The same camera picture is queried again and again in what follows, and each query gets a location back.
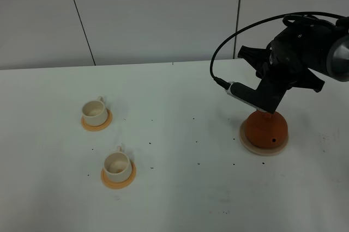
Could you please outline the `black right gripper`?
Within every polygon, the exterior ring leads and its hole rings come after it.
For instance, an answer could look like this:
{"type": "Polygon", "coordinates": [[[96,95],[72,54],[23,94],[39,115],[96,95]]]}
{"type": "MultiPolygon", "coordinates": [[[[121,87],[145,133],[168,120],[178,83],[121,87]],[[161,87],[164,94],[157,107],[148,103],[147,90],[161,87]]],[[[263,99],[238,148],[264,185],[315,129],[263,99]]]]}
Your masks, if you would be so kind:
{"type": "Polygon", "coordinates": [[[251,65],[257,76],[264,76],[269,66],[283,69],[294,79],[291,88],[320,92],[324,81],[313,72],[340,82],[348,81],[348,17],[335,23],[313,15],[286,15],[286,28],[267,49],[242,46],[238,58],[251,65]]]}

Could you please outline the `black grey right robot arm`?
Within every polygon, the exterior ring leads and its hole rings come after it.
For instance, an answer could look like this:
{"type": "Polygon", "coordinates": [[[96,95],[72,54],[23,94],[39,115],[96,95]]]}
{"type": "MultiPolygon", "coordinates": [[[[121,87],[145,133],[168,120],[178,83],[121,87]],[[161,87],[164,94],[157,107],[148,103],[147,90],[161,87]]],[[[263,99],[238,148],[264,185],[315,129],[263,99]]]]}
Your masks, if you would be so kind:
{"type": "Polygon", "coordinates": [[[285,29],[266,48],[242,46],[238,57],[246,60],[256,76],[286,89],[321,91],[317,71],[340,82],[348,81],[348,17],[335,23],[317,14],[295,13],[282,17],[285,29]]]}

